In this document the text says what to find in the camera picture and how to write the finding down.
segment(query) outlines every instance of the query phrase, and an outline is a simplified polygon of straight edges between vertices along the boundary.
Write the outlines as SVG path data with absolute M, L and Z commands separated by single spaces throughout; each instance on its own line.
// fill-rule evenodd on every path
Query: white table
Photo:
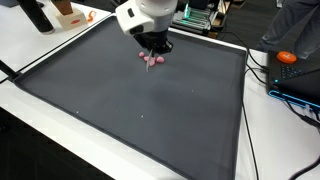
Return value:
M 55 28 L 55 32 L 51 35 L 41 35 L 20 6 L 13 8 L 0 6 L 0 59 L 15 71 L 111 14 L 73 3 L 72 6 L 81 10 L 86 17 L 91 10 L 96 11 L 97 14 L 88 26 L 84 25 L 64 31 L 54 16 L 57 11 L 54 5 L 49 0 L 40 1 L 45 4 L 42 10 Z M 0 81 L 6 77 L 4 73 L 0 72 Z
M 252 54 L 256 60 L 265 63 L 266 54 L 253 50 Z M 251 74 L 246 77 L 244 95 L 260 179 L 288 179 L 318 157 L 318 131 L 299 120 L 282 102 L 269 97 Z M 183 179 L 156 161 L 25 93 L 9 81 L 0 84 L 0 106 L 115 179 Z M 317 177 L 320 177 L 320 167 L 305 174 L 303 179 L 315 180 Z M 255 179 L 244 120 L 240 127 L 236 179 Z

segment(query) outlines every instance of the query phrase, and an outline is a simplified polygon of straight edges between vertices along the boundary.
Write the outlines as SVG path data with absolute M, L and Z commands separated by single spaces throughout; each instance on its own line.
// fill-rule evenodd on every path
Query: floor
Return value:
M 114 11 L 109 0 L 73 1 Z M 230 9 L 227 30 L 237 34 L 250 48 L 255 48 L 277 11 L 275 0 L 247 0 L 241 9 Z M 299 23 L 275 49 L 288 50 L 307 19 L 308 17 Z M 232 35 L 226 35 L 223 41 L 241 45 Z M 310 60 L 320 60 L 320 50 L 312 54 Z M 0 108 L 0 179 L 109 180 L 112 178 Z

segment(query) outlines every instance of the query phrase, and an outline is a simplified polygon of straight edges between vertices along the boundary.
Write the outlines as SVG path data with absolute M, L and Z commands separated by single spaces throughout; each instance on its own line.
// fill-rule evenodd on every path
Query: bottle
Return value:
M 54 32 L 54 28 L 44 14 L 36 0 L 17 0 L 22 10 L 27 14 L 32 23 L 41 34 L 47 35 Z

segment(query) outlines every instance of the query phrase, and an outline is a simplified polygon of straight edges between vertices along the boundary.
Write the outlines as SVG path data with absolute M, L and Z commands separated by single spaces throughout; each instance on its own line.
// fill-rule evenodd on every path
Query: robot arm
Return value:
M 117 19 L 124 34 L 154 54 L 172 50 L 167 40 L 168 28 L 178 0 L 128 0 L 116 9 Z

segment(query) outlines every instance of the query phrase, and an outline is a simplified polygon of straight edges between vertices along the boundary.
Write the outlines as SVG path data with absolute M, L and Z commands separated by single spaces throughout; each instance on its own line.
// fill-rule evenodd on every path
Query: pink object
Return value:
M 161 57 L 161 56 L 159 56 L 159 57 L 157 58 L 157 63 L 164 63 L 164 58 Z
M 144 52 L 140 52 L 140 53 L 139 53 L 139 57 L 142 58 L 143 56 L 144 56 Z
M 150 67 L 154 66 L 156 64 L 156 58 L 152 58 L 150 61 Z

